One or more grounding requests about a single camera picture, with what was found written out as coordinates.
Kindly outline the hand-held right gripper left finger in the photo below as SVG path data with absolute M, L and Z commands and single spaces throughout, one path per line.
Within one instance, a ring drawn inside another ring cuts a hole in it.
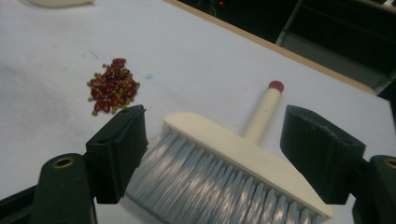
M 145 111 L 142 105 L 122 109 L 86 143 L 98 203 L 118 203 L 140 165 L 149 144 Z

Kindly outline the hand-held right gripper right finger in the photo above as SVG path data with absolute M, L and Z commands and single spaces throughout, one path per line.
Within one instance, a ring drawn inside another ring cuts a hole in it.
M 319 114 L 288 105 L 280 148 L 326 204 L 365 191 L 365 145 Z

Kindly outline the pile of red beans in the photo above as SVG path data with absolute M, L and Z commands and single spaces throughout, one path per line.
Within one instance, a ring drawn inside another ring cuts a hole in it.
M 103 64 L 103 73 L 95 73 L 87 82 L 90 88 L 89 102 L 94 102 L 92 115 L 111 113 L 115 115 L 119 109 L 126 108 L 134 101 L 140 83 L 126 67 L 124 58 L 115 58 L 110 64 Z

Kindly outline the cream brush with grey bristles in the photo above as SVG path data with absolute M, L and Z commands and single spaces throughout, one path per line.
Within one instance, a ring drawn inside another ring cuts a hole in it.
M 322 224 L 332 218 L 304 177 L 259 143 L 282 97 L 273 81 L 243 134 L 191 112 L 163 120 L 127 196 L 164 224 Z

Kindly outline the cream plastic dustpan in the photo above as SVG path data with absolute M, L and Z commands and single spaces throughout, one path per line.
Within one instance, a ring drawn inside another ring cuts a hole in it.
M 77 7 L 92 4 L 95 0 L 27 0 L 40 7 Z

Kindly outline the white metal desk frame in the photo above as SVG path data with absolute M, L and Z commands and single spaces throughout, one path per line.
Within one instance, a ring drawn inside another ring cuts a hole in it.
M 396 6 L 299 0 L 277 44 L 381 92 L 396 81 Z

